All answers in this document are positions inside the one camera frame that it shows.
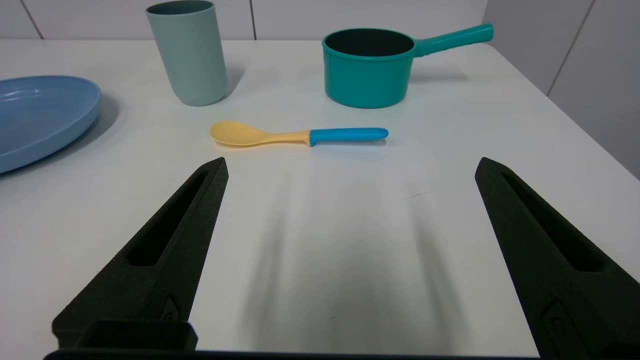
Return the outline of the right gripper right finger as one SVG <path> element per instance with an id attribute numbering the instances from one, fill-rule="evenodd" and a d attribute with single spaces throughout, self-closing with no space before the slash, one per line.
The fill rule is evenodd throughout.
<path id="1" fill-rule="evenodd" d="M 540 357 L 637 360 L 638 281 L 507 166 L 474 177 Z"/>

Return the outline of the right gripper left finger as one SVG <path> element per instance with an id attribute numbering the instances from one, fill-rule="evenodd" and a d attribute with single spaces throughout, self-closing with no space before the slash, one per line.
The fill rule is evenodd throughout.
<path id="1" fill-rule="evenodd" d="M 229 172 L 200 166 L 52 322 L 61 348 L 95 321 L 187 321 Z"/>

